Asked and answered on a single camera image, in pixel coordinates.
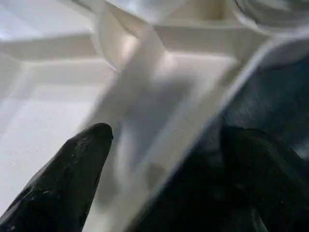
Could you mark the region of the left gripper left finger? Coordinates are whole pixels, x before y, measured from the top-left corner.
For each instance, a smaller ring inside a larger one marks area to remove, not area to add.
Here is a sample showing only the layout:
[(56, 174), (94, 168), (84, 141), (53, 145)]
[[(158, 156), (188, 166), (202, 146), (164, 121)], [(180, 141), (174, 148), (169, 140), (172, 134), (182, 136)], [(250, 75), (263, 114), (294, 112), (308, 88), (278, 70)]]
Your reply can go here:
[(0, 217), (2, 232), (81, 232), (113, 141), (97, 123), (68, 139)]

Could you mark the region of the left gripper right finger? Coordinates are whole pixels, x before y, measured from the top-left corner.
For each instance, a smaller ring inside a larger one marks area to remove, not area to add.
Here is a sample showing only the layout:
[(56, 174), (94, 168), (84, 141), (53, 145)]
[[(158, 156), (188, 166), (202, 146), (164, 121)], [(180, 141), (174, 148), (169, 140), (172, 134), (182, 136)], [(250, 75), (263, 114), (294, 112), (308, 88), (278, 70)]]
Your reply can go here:
[(244, 188), (270, 232), (309, 230), (309, 163), (258, 129), (224, 127), (220, 147), (226, 174)]

